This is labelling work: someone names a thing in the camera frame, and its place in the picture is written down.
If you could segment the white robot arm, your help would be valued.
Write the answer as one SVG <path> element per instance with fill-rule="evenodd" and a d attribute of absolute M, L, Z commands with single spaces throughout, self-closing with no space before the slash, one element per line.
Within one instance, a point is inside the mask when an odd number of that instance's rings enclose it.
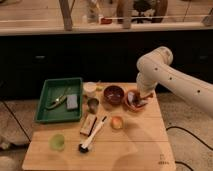
<path fill-rule="evenodd" d="M 138 59 L 136 83 L 140 95 L 147 97 L 161 84 L 213 118 L 213 84 L 173 69 L 172 61 L 172 51 L 165 46 Z"/>

